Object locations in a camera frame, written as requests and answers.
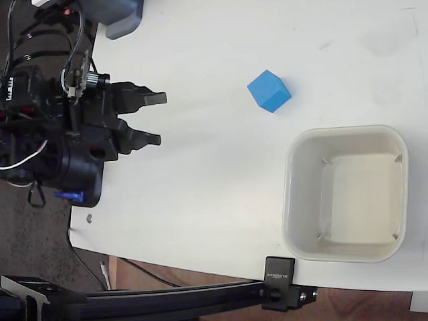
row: black bracket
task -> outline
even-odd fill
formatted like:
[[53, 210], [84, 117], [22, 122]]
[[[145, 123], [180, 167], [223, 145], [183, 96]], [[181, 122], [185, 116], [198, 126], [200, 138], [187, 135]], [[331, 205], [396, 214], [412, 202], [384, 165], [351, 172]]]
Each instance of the black bracket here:
[[317, 288], [293, 284], [294, 263], [295, 259], [266, 258], [263, 309], [287, 312], [316, 301]]
[[79, 305], [88, 303], [84, 294], [39, 278], [1, 276], [0, 285], [21, 299], [25, 320], [79, 320]]
[[[26, 321], [179, 321], [258, 304], [266, 310], [287, 312], [315, 302], [317, 288], [294, 285], [293, 272], [294, 259], [267, 257], [264, 282], [92, 294], [76, 293], [38, 278], [2, 276], [0, 285], [23, 302]], [[10, 303], [0, 295], [0, 317], [5, 304], [8, 313], [12, 308], [20, 310]]]

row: black cable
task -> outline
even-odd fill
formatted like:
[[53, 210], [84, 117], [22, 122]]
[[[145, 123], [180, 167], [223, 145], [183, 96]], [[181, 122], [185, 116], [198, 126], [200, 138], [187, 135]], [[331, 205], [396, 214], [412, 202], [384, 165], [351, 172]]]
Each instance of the black cable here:
[[89, 59], [91, 60], [91, 65], [92, 65], [92, 68], [94, 69], [94, 72], [98, 73], [96, 66], [95, 66], [94, 59], [92, 58], [92, 56], [90, 56]]
[[89, 42], [91, 43], [92, 47], [94, 47], [95, 46], [95, 37], [92, 37], [92, 35], [89, 32], [85, 33], [85, 35], [88, 38]]
[[150, 273], [149, 271], [147, 271], [143, 267], [140, 267], [139, 265], [135, 264], [134, 262], [130, 261], [129, 259], [124, 259], [123, 257], [120, 257], [120, 259], [122, 261], [126, 262], [127, 264], [132, 265], [134, 268], [139, 269], [141, 272], [147, 274], [148, 276], [154, 278], [155, 280], [158, 280], [159, 282], [162, 282], [162, 283], [164, 283], [164, 284], [166, 284], [168, 286], [172, 286], [173, 288], [180, 288], [180, 286], [178, 286], [178, 285], [176, 285], [176, 284], [174, 284], [172, 282], [166, 281], [166, 280], [164, 280], [164, 279], [162, 279], [162, 278], [154, 275], [153, 273]]
[[68, 229], [67, 229], [67, 243], [70, 246], [71, 251], [73, 252], [76, 259], [78, 259], [79, 263], [85, 268], [86, 271], [97, 281], [97, 283], [100, 285], [103, 291], [107, 291], [107, 287], [104, 285], [104, 283], [101, 282], [101, 280], [94, 274], [93, 271], [85, 264], [85, 262], [82, 261], [80, 256], [77, 254], [76, 250], [74, 249], [72, 242], [70, 241], [70, 229], [72, 226], [72, 214], [70, 212], [70, 217], [68, 218]]
[[[13, 61], [13, 11], [15, 10], [17, 0], [12, 0], [11, 5], [9, 7], [9, 12], [7, 13], [7, 39], [9, 42], [9, 57]], [[9, 79], [11, 73], [11, 66], [6, 62], [5, 70], [3, 75], [6, 80]]]
[[22, 64], [23, 62], [29, 62], [30, 60], [33, 60], [35, 58], [41, 58], [41, 57], [53, 57], [53, 56], [66, 56], [69, 54], [69, 51], [67, 50], [43, 50], [43, 51], [37, 51], [33, 52], [29, 55], [24, 55], [22, 57], [19, 57], [15, 59], [12, 63], [13, 68]]
[[70, 67], [72, 65], [72, 60], [73, 60], [74, 54], [77, 52], [79, 45], [82, 42], [84, 32], [85, 32], [85, 16], [84, 16], [83, 8], [82, 8], [82, 5], [80, 4], [80, 2], [78, 0], [76, 1], [76, 5], [79, 8], [77, 10], [77, 12], [79, 13], [79, 32], [78, 32], [78, 36], [76, 38], [76, 43], [74, 44], [74, 47], [71, 50], [71, 52], [67, 58], [66, 64], [64, 65], [64, 69], [66, 70], [64, 77], [66, 77], [68, 75], [68, 72], [69, 72]]
[[55, 30], [55, 29], [47, 29], [47, 30], [37, 30], [37, 31], [27, 33], [26, 35], [23, 35], [22, 37], [20, 37], [18, 39], [18, 41], [16, 41], [15, 46], [14, 46], [15, 50], [19, 46], [21, 46], [23, 43], [25, 43], [26, 41], [33, 39], [33, 38], [36, 38], [36, 37], [39, 37], [41, 35], [60, 35], [65, 40], [67, 40], [69, 50], [71, 51], [73, 48], [72, 41], [71, 41], [70, 37], [68, 37], [64, 32], [62, 32], [60, 30]]

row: wooden floor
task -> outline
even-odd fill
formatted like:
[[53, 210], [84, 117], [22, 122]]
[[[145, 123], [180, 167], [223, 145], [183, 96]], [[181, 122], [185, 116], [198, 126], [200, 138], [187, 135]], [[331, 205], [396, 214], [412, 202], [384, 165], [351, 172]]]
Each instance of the wooden floor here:
[[[135, 262], [146, 270], [173, 283], [183, 286], [198, 286], [233, 282], [239, 279], [190, 272], [159, 265]], [[135, 267], [110, 257], [110, 275], [113, 288], [129, 290], [151, 290], [168, 286], [150, 278]], [[259, 306], [205, 316], [209, 321], [280, 321], [280, 320], [428, 320], [428, 314], [409, 311], [411, 293], [374, 292], [337, 289], [319, 289], [317, 302], [301, 310], [288, 313], [262, 310]]]

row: gray object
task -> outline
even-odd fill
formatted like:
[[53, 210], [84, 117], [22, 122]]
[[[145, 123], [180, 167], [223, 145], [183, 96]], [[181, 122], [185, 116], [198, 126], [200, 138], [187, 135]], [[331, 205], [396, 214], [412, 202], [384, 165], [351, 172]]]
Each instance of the gray object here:
[[[42, 8], [60, 4], [62, 0], [51, 0]], [[85, 16], [107, 27], [106, 37], [118, 39], [133, 32], [141, 22], [144, 0], [80, 0]]]

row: white tabletop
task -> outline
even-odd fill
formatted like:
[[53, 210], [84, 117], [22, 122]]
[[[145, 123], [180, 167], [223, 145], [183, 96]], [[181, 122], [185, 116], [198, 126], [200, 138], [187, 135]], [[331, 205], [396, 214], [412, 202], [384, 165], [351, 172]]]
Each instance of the white tabletop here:
[[[294, 283], [428, 291], [427, 17], [426, 0], [146, 0], [134, 33], [111, 41], [100, 27], [98, 71], [169, 102], [124, 117], [162, 145], [106, 163], [99, 204], [73, 208], [73, 245], [262, 280], [266, 256], [292, 257], [281, 233], [291, 141], [386, 124], [409, 148], [403, 245], [383, 263], [297, 261]], [[266, 69], [293, 94], [274, 114], [247, 89]]]

